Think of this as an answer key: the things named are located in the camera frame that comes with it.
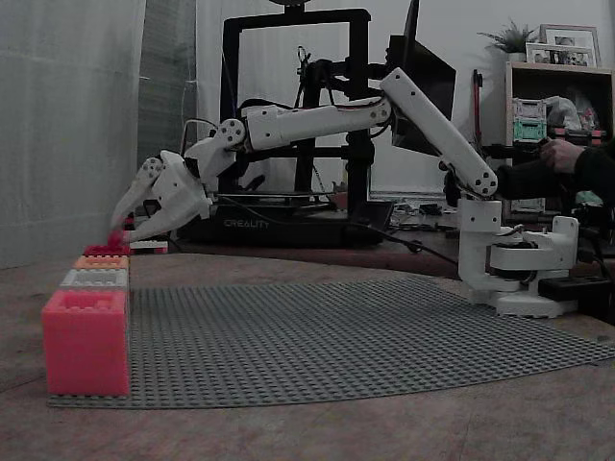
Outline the person's hand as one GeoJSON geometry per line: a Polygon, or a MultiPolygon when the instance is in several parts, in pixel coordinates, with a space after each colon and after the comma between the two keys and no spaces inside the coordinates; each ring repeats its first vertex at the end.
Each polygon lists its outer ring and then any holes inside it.
{"type": "Polygon", "coordinates": [[[555,139],[542,146],[540,157],[555,173],[572,175],[575,173],[578,159],[584,151],[583,147],[562,139],[555,139]]]}

